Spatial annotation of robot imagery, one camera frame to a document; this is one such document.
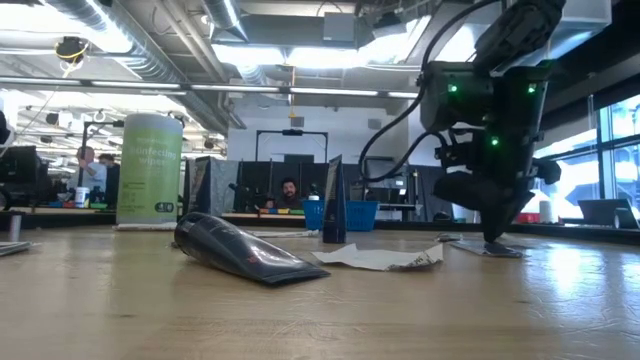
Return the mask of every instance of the laptop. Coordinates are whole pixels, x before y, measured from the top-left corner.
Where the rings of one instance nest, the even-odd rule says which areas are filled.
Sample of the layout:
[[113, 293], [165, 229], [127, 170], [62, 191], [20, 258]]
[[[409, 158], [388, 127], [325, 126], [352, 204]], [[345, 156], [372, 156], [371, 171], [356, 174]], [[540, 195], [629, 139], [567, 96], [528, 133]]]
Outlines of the laptop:
[[578, 205], [588, 225], [640, 229], [627, 199], [578, 200]]

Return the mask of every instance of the black pouch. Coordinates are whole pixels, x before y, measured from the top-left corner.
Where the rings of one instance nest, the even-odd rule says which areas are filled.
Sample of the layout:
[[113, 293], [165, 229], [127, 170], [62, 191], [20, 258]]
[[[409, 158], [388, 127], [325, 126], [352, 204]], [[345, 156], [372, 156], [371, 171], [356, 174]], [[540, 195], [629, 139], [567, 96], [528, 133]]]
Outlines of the black pouch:
[[215, 216], [185, 215], [174, 233], [180, 250], [202, 264], [267, 285], [330, 273]]

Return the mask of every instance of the blue container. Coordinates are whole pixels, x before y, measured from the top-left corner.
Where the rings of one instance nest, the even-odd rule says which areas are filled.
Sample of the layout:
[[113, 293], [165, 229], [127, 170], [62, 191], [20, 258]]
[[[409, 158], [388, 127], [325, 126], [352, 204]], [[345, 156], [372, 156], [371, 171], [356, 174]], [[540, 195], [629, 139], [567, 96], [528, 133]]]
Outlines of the blue container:
[[[304, 219], [309, 230], [322, 230], [324, 201], [305, 200]], [[371, 231], [376, 222], [377, 201], [347, 201], [347, 231]]]

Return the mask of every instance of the red object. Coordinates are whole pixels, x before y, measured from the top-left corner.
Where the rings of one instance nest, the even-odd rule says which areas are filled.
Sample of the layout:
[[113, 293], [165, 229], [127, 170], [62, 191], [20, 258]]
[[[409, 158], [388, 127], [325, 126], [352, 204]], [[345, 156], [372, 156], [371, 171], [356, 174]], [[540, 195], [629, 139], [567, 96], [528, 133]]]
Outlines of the red object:
[[538, 213], [520, 213], [516, 217], [516, 222], [519, 224], [535, 224], [540, 222], [540, 214]]

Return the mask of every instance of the green label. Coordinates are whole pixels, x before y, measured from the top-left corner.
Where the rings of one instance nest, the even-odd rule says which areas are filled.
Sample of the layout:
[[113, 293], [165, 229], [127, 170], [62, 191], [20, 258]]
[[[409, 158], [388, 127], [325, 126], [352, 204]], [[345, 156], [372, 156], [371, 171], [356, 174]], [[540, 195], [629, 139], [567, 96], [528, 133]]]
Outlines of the green label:
[[182, 136], [162, 129], [125, 129], [118, 217], [176, 216]]

